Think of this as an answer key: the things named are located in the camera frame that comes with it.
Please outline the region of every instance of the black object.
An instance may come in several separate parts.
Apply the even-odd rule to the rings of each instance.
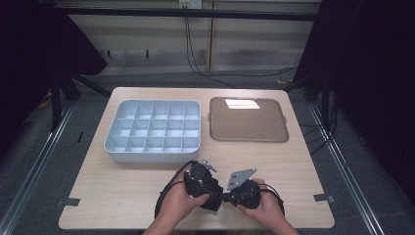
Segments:
[[[209,194],[208,200],[201,208],[217,212],[220,207],[220,195],[223,188],[219,186],[217,179],[211,176],[210,170],[200,163],[192,165],[190,172],[184,174],[186,191],[194,198]]]
[[[59,89],[76,100],[79,92],[71,76],[97,74],[107,65],[70,17],[40,9],[32,0],[2,1],[0,8],[0,142],[4,147],[19,135],[24,120],[49,89],[57,107],[54,129],[61,115]]]
[[[214,212],[217,212],[219,209],[221,203],[220,195],[223,192],[223,188],[220,187],[218,181],[211,176],[211,173],[206,166],[200,164],[197,161],[189,161],[188,163],[181,166],[179,170],[177,170],[175,175],[160,192],[160,196],[156,203],[155,217],[157,217],[159,214],[161,203],[171,187],[176,183],[183,183],[174,181],[177,178],[177,175],[188,165],[192,166],[190,171],[186,171],[184,174],[184,183],[186,185],[186,191],[188,194],[194,198],[202,196],[203,194],[209,194],[209,199],[203,205],[201,205],[201,208]]]
[[[322,0],[318,15],[294,83],[305,86],[309,100],[324,86],[326,96],[332,89],[415,204],[415,2]],[[327,21],[325,16],[337,17]],[[327,104],[323,107],[327,119]]]
[[[415,205],[415,2],[361,2],[330,86]]]
[[[221,198],[224,203],[231,203],[235,207],[241,205],[248,209],[256,209],[260,204],[261,192],[272,193],[275,200],[278,201],[281,211],[285,214],[284,201],[281,200],[277,192],[269,189],[260,189],[259,185],[250,179],[245,181],[238,188],[232,189],[229,193],[222,194]]]

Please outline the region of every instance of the wooden table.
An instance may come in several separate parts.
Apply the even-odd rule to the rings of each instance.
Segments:
[[[209,136],[208,109],[212,97],[272,98],[287,119],[290,139],[285,143],[219,142]],[[284,91],[189,88],[124,88],[114,90],[92,140],[70,198],[59,221],[63,229],[146,229],[154,218],[160,191],[182,164],[118,164],[105,151],[104,142],[120,102],[128,99],[197,100],[202,108],[199,160],[207,159],[218,172],[213,177],[225,189],[232,172],[256,168],[285,202],[286,218],[295,228],[329,228],[334,219],[326,201],[313,195],[323,189],[308,153],[300,127]],[[177,229],[262,229],[230,204],[218,212],[195,209]]]

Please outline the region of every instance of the white wall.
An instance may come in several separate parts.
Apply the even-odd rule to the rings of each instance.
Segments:
[[[178,0],[58,0],[58,4],[178,8]],[[318,8],[318,0],[203,1],[203,9],[217,10],[316,13]],[[155,56],[171,56],[174,58],[170,60],[171,69],[189,69],[183,18],[81,15],[70,17],[103,55],[106,55],[107,50],[111,50],[115,54],[118,52],[118,58],[121,60],[122,55],[127,55],[125,51],[141,54],[142,51],[149,50],[153,55],[153,64],[151,65],[148,60],[145,64],[140,64],[140,59],[134,66],[141,69],[157,67],[155,62],[160,62],[161,58],[157,59]],[[202,70],[214,71],[246,69],[247,64],[259,69],[279,69],[275,68],[275,64],[279,64],[280,67],[296,66],[312,27],[310,22],[231,19],[189,19],[189,24],[198,65]],[[245,55],[246,58],[241,60],[241,55]],[[110,67],[131,64],[125,57],[119,63],[107,59]]]

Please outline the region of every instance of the black mechanical part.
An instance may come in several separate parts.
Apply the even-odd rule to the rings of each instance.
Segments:
[[[184,183],[187,193],[194,198],[202,196],[203,194],[209,194],[208,200],[201,205],[201,208],[214,212],[219,210],[220,203],[222,202],[220,195],[223,192],[223,188],[220,187],[218,181],[211,176],[209,170],[214,170],[214,168],[208,164],[206,160],[204,160],[202,164],[197,161],[189,161],[177,170],[174,176],[160,192],[160,196],[156,202],[155,218],[159,214],[161,203],[164,200],[165,195],[167,195],[168,191],[175,184],[174,180],[177,178],[177,175],[179,175],[179,173],[188,165],[191,165],[191,168],[189,171],[184,173]]]
[[[223,188],[219,186],[216,179],[211,176],[210,171],[204,165],[193,164],[190,171],[184,174],[186,191],[194,198],[209,194],[208,200],[201,205],[201,208],[217,212],[220,207],[220,195]]]
[[[234,207],[241,205],[253,210],[259,206],[261,192],[272,193],[282,213],[285,214],[284,202],[278,194],[269,189],[260,189],[259,185],[250,179],[245,181],[240,187],[232,189],[229,193],[222,194],[221,198],[224,203],[231,203]]]

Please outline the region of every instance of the light blue compartment tray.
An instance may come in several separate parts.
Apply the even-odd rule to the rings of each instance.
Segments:
[[[104,148],[119,163],[186,163],[198,157],[200,145],[199,102],[126,100]]]

